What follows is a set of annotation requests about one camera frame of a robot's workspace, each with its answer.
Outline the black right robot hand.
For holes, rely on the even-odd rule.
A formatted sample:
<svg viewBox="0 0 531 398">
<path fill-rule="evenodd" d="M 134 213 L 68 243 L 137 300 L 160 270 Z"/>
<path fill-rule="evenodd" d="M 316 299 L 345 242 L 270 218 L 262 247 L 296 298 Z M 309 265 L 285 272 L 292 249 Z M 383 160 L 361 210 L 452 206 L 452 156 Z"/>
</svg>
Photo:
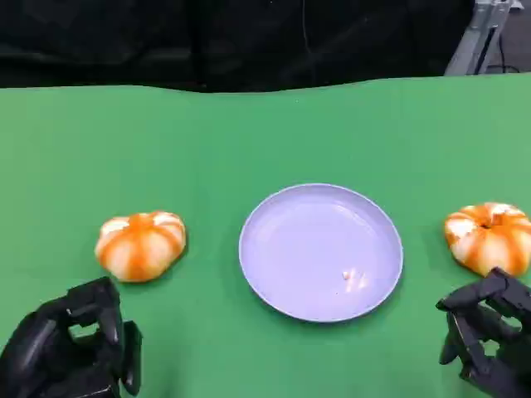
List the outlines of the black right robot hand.
<svg viewBox="0 0 531 398">
<path fill-rule="evenodd" d="M 458 358 L 460 378 L 491 397 L 530 396 L 530 287 L 500 268 L 444 298 L 439 363 Z"/>
</svg>

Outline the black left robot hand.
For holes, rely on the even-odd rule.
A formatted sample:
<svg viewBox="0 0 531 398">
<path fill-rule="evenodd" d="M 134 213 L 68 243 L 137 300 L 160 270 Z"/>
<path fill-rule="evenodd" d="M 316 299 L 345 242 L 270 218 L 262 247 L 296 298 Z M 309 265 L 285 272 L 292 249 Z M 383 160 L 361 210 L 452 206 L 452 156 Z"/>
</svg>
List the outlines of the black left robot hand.
<svg viewBox="0 0 531 398">
<path fill-rule="evenodd" d="M 108 277 L 69 289 L 18 324 L 1 354 L 3 397 L 137 396 L 143 336 Z"/>
</svg>

